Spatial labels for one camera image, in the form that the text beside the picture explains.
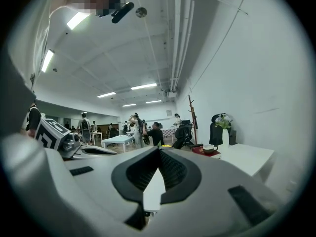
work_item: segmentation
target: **vase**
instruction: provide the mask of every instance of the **vase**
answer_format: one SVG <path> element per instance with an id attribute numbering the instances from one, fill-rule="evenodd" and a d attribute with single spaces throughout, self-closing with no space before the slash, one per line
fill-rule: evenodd
<path id="1" fill-rule="evenodd" d="M 222 135 L 223 147 L 228 148 L 229 146 L 229 134 L 227 129 L 223 129 Z"/>

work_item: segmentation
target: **white ceiling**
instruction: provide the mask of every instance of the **white ceiling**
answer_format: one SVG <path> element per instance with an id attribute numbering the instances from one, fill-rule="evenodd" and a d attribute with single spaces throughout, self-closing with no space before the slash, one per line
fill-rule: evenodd
<path id="1" fill-rule="evenodd" d="M 100 19 L 90 15 L 70 30 L 67 22 L 76 12 L 67 8 L 55 12 L 48 37 L 48 48 L 54 50 L 55 55 L 46 73 L 39 77 L 37 89 L 116 107 L 168 101 L 165 92 L 169 90 L 171 79 L 175 2 L 127 1 L 132 1 L 135 8 L 117 24 L 111 22 L 111 16 Z M 148 11 L 144 19 L 135 15 L 139 7 Z M 130 89 L 154 82 L 158 85 L 155 88 Z M 113 91 L 117 94 L 97 98 Z"/>

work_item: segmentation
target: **power outlet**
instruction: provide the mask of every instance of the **power outlet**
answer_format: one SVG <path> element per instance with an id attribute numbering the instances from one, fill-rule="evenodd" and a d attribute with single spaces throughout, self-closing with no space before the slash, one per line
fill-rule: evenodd
<path id="1" fill-rule="evenodd" d="M 293 192 L 295 191 L 296 186 L 297 186 L 297 183 L 293 180 L 290 180 L 288 184 L 286 185 L 286 190 L 289 192 Z"/>

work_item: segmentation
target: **floor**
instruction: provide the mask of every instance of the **floor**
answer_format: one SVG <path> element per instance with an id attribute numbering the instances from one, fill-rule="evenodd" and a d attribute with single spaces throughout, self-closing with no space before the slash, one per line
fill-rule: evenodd
<path id="1" fill-rule="evenodd" d="M 172 138 L 171 137 L 164 138 L 164 143 L 166 145 L 171 145 L 172 146 Z M 95 139 L 95 145 L 98 146 L 98 147 L 101 147 L 101 138 L 96 138 Z M 149 146 L 153 146 L 152 138 L 150 138 L 150 145 Z M 135 150 L 136 146 L 135 146 L 134 143 L 131 143 L 130 145 L 126 145 L 125 148 L 126 148 L 126 152 L 130 152 L 130 151 Z M 123 145 L 122 144 L 109 145 L 108 149 L 111 149 L 111 150 L 113 150 L 113 151 L 115 151 L 115 152 L 117 152 L 119 154 L 123 153 Z M 184 146 L 181 150 L 191 152 L 191 149 L 188 148 L 187 146 Z"/>

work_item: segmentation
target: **fluorescent light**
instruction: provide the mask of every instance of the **fluorescent light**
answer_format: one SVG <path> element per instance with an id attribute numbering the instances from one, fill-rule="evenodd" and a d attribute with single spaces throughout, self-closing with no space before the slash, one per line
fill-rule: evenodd
<path id="1" fill-rule="evenodd" d="M 49 50 L 47 53 L 46 53 L 46 56 L 45 56 L 45 59 L 44 59 L 44 63 L 43 63 L 43 67 L 42 67 L 42 71 L 45 73 L 46 72 L 46 69 L 49 65 L 49 62 L 51 60 L 51 58 L 53 57 L 54 55 L 54 52 L 52 50 Z"/>
<path id="2" fill-rule="evenodd" d="M 82 20 L 88 17 L 90 13 L 78 12 L 75 16 L 72 17 L 71 20 L 67 23 L 69 28 L 73 30 Z"/>
<path id="3" fill-rule="evenodd" d="M 136 104 L 122 105 L 122 107 L 133 106 L 133 105 L 136 105 Z"/>
<path id="4" fill-rule="evenodd" d="M 115 92 L 111 92 L 111 93 L 108 93 L 108 94 L 104 94 L 104 95 L 98 96 L 98 98 L 112 96 L 112 95 L 115 95 L 115 94 L 116 94 Z"/>
<path id="5" fill-rule="evenodd" d="M 150 102 L 146 102 L 146 104 L 151 104 L 151 103 L 158 103 L 161 102 L 161 100 L 156 100 L 156 101 L 150 101 Z"/>
<path id="6" fill-rule="evenodd" d="M 152 84 L 147 84 L 147 85 L 132 87 L 131 89 L 132 89 L 132 90 L 135 90 L 135 89 L 142 89 L 142 88 L 155 87 L 155 86 L 157 86 L 157 83 L 152 83 Z"/>

